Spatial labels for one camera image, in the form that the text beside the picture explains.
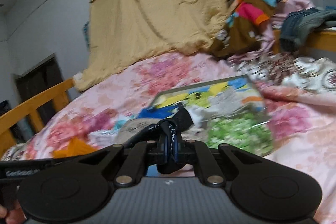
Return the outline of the person's left hand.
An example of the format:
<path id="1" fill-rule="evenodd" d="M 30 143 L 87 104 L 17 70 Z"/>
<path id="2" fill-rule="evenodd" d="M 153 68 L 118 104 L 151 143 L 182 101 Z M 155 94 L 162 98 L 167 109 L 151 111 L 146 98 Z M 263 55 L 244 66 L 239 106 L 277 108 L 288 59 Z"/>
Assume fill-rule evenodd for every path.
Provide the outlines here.
<path id="1" fill-rule="evenodd" d="M 18 201 L 14 202 L 14 208 L 8 210 L 4 206 L 0 206 L 1 219 L 4 219 L 7 224 L 23 224 L 26 221 L 26 216 Z"/>

